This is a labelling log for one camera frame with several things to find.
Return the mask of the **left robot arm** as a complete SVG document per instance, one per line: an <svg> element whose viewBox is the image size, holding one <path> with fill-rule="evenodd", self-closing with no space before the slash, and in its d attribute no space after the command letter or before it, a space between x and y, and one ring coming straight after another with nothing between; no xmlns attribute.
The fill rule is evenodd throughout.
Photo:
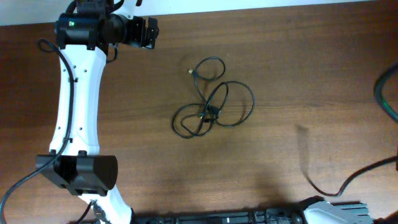
<svg viewBox="0 0 398 224"><path fill-rule="evenodd" d="M154 18L134 15L140 1L73 1L55 23L61 84L49 153L36 167L49 181L84 200L100 223L132 223L133 209L118 188L118 161L100 154L97 115L108 50L119 44L153 49Z"/></svg>

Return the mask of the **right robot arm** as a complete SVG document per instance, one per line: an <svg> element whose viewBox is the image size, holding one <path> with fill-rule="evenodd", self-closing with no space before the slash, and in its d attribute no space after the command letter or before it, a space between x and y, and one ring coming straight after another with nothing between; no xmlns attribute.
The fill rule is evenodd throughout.
<svg viewBox="0 0 398 224"><path fill-rule="evenodd" d="M372 224L366 203L330 203L314 196L298 203L304 223L308 224Z"/></svg>

